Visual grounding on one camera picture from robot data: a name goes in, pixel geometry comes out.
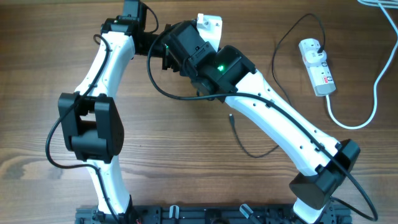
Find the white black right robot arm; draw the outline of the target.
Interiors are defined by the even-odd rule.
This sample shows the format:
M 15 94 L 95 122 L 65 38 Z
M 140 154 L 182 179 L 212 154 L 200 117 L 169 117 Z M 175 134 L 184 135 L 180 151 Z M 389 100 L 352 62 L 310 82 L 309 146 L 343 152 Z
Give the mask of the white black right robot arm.
M 296 196 L 294 213 L 316 222 L 346 179 L 360 148 L 318 130 L 282 99 L 262 73 L 237 48 L 212 45 L 215 30 L 197 21 L 166 29 L 160 38 L 166 58 L 198 90 L 197 99 L 217 99 L 260 127 L 292 160 L 298 175 L 289 187 Z

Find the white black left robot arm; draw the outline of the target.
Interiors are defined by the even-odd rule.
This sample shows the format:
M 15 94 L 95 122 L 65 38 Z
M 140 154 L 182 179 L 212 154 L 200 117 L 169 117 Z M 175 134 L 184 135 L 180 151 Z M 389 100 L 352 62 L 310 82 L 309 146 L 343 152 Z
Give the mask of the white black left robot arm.
M 166 48 L 154 41 L 155 31 L 147 32 L 150 7 L 141 1 L 125 1 L 123 13 L 107 19 L 94 35 L 99 45 L 93 64 L 73 93 L 58 100 L 59 119 L 66 148 L 88 169 L 98 196 L 98 206 L 78 212 L 77 223 L 139 223 L 132 198 L 124 185 L 119 154 L 124 143 L 124 127 L 114 98 L 122 75 L 135 55 L 162 59 L 162 69 L 177 70 Z

